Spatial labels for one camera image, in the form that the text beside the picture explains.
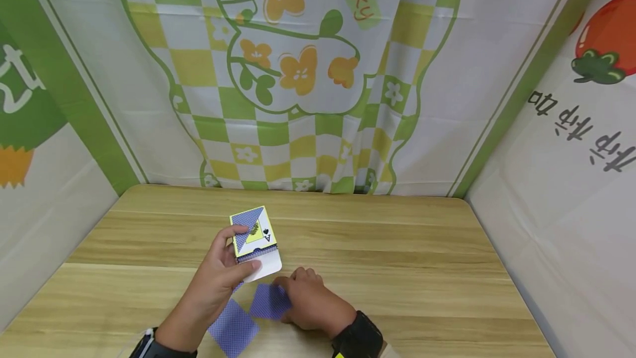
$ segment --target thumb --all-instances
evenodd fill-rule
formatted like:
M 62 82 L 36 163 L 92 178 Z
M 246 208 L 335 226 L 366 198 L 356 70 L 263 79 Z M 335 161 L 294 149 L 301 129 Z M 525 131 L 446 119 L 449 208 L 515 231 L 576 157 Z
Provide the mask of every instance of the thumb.
M 236 285 L 244 278 L 252 275 L 261 267 L 261 262 L 258 260 L 242 262 L 238 265 L 231 266 L 227 269 L 225 274 L 226 284 Z

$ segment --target white flower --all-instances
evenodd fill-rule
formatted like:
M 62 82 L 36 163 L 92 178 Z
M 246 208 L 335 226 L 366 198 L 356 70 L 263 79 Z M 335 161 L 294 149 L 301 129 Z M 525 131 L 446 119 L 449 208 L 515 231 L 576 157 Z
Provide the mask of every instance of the white flower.
M 230 23 L 225 20 L 225 18 L 210 18 L 210 22 L 214 27 L 214 32 L 212 32 L 212 37 L 214 40 L 222 40 L 225 44 L 230 44 L 230 40 L 232 40 L 232 36 L 234 36 L 234 29 L 230 26 Z
M 237 157 L 239 158 L 239 160 L 243 160 L 248 163 L 253 162 L 254 159 L 258 157 L 257 153 L 252 152 L 251 147 L 237 148 L 235 150 L 237 152 Z
M 172 106 L 174 109 L 179 110 L 179 104 L 183 103 L 183 98 L 180 96 L 172 96 Z
M 351 148 L 347 147 L 347 145 L 343 146 L 342 155 L 340 155 L 340 159 L 347 160 L 347 157 L 349 156 L 349 150 L 350 149 Z
M 384 97 L 391 100 L 391 107 L 394 107 L 396 102 L 401 102 L 404 99 L 404 97 L 399 93 L 399 88 L 399 83 L 386 83 L 386 93 L 384 93 Z
M 301 182 L 296 182 L 296 191 L 309 191 L 310 187 L 313 187 L 314 184 L 309 180 L 302 180 Z
M 216 181 L 214 181 L 211 174 L 206 174 L 205 177 L 203 178 L 203 181 L 205 185 L 208 187 L 216 186 Z

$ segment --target red tomato illustration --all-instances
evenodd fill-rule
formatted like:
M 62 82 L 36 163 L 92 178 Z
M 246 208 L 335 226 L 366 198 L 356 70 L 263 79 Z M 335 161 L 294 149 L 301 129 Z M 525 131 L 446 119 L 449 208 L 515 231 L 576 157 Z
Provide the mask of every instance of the red tomato illustration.
M 590 18 L 576 44 L 574 82 L 613 85 L 636 73 L 636 0 L 611 0 Z

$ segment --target green stem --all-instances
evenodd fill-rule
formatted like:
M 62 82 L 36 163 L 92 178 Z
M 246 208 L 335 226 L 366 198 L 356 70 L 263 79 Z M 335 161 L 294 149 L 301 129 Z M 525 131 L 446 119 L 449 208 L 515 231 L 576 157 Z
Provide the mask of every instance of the green stem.
M 255 0 L 233 0 L 233 1 L 221 1 L 221 4 L 235 4 L 235 3 L 245 3 L 245 2 L 253 2 Z
M 300 39 L 317 40 L 320 37 L 333 38 L 333 39 L 342 41 L 343 43 L 349 45 L 352 49 L 354 49 L 355 52 L 356 52 L 355 57 L 357 58 L 357 60 L 360 60 L 360 52 L 358 51 L 358 49 L 350 41 L 348 41 L 347 39 L 343 38 L 342 36 L 338 36 L 338 35 L 329 35 L 329 36 L 309 35 L 307 33 L 279 30 L 277 28 L 272 28 L 272 27 L 269 27 L 267 25 L 255 24 L 255 23 L 246 23 L 244 25 L 244 27 L 257 29 L 257 30 L 261 30 L 261 31 L 272 32 L 272 33 L 277 33 L 279 35 L 291 36 L 291 37 L 300 38 Z
M 243 64 L 243 65 L 254 66 L 254 68 L 260 69 L 264 73 L 268 73 L 271 76 L 275 76 L 275 77 L 281 77 L 282 76 L 282 74 L 280 72 L 278 72 L 278 71 L 275 71 L 275 70 L 269 69 L 269 68 L 264 68 L 263 66 L 261 66 L 257 62 L 247 61 L 245 58 L 230 57 L 230 62 L 234 62 L 235 64 Z

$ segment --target wrist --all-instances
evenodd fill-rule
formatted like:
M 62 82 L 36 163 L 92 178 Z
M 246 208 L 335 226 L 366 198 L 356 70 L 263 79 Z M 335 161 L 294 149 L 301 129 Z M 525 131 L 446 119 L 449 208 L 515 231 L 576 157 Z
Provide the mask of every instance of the wrist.
M 356 320 L 356 309 L 351 304 L 344 304 L 335 315 L 331 315 L 330 320 L 323 326 L 322 330 L 330 340 L 342 333 L 343 330 Z

